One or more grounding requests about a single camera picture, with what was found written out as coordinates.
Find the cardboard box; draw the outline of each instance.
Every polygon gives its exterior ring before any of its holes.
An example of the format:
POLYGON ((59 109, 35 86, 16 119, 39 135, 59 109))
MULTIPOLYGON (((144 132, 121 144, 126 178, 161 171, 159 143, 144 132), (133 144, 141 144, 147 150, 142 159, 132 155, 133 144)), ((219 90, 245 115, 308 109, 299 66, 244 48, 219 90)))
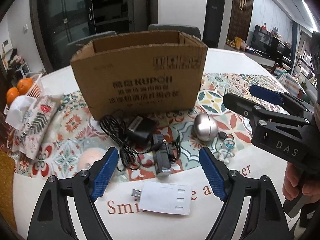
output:
POLYGON ((182 32, 127 33, 91 41, 70 63, 99 120, 117 109, 139 114, 192 109, 207 49, 182 32))

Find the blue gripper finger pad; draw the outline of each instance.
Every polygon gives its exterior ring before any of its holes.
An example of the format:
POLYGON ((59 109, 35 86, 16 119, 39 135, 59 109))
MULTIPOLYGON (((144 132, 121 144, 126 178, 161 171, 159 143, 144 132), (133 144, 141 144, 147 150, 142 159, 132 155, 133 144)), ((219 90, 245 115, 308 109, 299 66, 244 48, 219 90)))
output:
POLYGON ((199 151, 199 161, 214 195, 224 201, 227 198, 224 180, 204 148, 199 151))
POLYGON ((90 194, 90 198, 96 201, 98 197, 102 197, 107 185, 111 179, 111 176, 118 164, 119 154, 116 148, 113 148, 112 152, 108 156, 107 160, 103 164, 101 170, 96 175, 93 181, 93 189, 90 194))
POLYGON ((282 97, 280 96, 279 92, 272 91, 256 85, 252 85, 249 88, 249 92, 252 96, 265 100, 273 105, 282 104, 282 97))

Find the light switch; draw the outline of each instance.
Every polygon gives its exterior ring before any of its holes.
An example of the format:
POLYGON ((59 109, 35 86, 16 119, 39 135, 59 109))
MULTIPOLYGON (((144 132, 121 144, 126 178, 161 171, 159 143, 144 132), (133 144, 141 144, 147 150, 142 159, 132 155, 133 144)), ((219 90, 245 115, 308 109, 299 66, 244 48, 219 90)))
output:
POLYGON ((24 25, 24 26, 22 27, 22 30, 23 30, 23 33, 26 33, 27 30, 28 30, 28 25, 27 25, 27 24, 24 25))

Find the black cable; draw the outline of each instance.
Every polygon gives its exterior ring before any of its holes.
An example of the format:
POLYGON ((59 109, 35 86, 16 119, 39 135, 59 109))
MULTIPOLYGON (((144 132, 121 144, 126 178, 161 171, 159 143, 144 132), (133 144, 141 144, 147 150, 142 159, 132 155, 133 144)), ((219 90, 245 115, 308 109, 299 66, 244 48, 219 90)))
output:
POLYGON ((166 143, 166 141, 163 140, 143 152, 137 152, 135 149, 131 148, 128 145, 125 134, 126 124, 123 120, 121 122, 118 122, 118 120, 113 116, 105 115, 100 119, 99 125, 101 129, 119 145, 119 155, 124 169, 119 169, 117 165, 118 171, 124 171, 125 168, 128 168, 132 171, 139 169, 141 166, 141 154, 145 154, 153 150, 158 150, 163 143, 166 143))
POLYGON ((177 139, 175 141, 172 141, 172 146, 174 146, 177 150, 177 156, 169 156, 169 160, 171 162, 176 162, 181 155, 181 144, 180 144, 180 134, 178 135, 177 139))

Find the patterned tablecloth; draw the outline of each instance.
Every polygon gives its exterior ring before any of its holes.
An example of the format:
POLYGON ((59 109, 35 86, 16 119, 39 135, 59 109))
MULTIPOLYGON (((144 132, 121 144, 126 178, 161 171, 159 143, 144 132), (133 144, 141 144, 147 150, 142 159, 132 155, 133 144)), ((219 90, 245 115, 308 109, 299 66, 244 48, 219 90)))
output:
MULTIPOLYGON (((264 105, 267 109, 286 113, 281 107, 274 106, 249 93, 250 85, 260 85, 271 90, 284 92, 271 77, 246 74, 204 74, 201 89, 193 109, 189 111, 151 114, 148 117, 157 121, 156 133, 162 133, 167 141, 172 140, 172 127, 180 132, 181 157, 172 166, 173 172, 181 172, 200 165, 199 149, 208 146, 213 152, 221 149, 221 141, 215 138, 204 144, 192 135, 193 121, 197 114, 212 114, 219 129, 233 137, 237 151, 251 144, 249 120, 225 108, 223 95, 232 92, 264 105)), ((62 103, 44 136, 38 156, 35 160, 19 152, 11 153, 16 160, 15 172, 32 178, 46 179, 54 174, 59 179, 72 177, 77 173, 77 162, 82 153, 92 147, 107 150, 116 146, 111 138, 104 134, 98 122, 88 109, 80 91, 64 95, 62 103)), ((152 154, 142 157, 142 165, 136 171, 116 171, 112 180, 134 181, 156 176, 152 154)))

